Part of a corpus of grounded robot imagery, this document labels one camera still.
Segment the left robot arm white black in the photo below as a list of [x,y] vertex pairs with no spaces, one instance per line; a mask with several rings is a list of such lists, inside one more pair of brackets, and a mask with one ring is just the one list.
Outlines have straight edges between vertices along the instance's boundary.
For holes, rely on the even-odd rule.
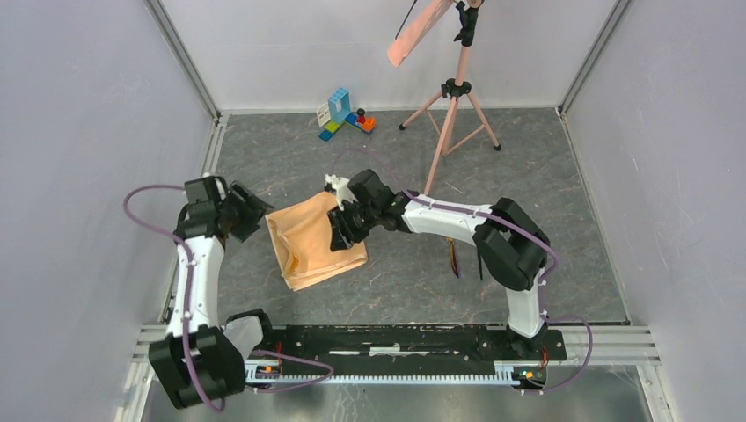
[[204,176],[184,184],[186,205],[170,237],[178,255],[174,308],[148,358],[172,405],[212,406],[245,387],[244,357],[218,320],[217,288],[225,244],[244,242],[270,205],[238,181]]

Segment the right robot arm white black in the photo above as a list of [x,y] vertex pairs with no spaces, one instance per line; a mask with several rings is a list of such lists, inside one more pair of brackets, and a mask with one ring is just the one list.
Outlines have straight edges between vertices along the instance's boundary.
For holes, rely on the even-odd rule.
[[545,233],[509,198],[493,205],[435,200],[410,190],[398,193],[371,169],[352,178],[325,175],[337,205],[328,211],[332,251],[349,250],[377,226],[407,234],[447,237],[475,247],[481,270],[506,290],[508,348],[529,359],[544,345],[546,327],[538,286],[555,257]]

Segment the peach cloth napkin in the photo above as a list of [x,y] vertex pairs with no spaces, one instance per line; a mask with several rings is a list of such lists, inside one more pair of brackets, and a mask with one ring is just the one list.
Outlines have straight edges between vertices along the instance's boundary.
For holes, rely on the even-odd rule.
[[368,262],[364,244],[331,250],[332,226],[327,212],[336,206],[335,197],[322,192],[266,216],[281,275],[290,290],[313,286]]

